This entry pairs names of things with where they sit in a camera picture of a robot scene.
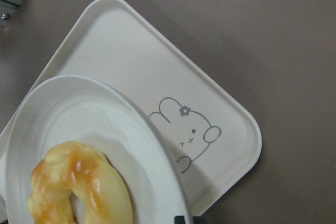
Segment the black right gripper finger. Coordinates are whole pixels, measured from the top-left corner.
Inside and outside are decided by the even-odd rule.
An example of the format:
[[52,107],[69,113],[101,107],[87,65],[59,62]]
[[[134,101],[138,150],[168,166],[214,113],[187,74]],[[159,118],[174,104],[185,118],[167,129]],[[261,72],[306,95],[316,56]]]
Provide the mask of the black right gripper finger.
[[[174,217],[175,224],[186,224],[184,216],[175,216]],[[193,216],[193,224],[207,224],[205,218],[201,216]]]

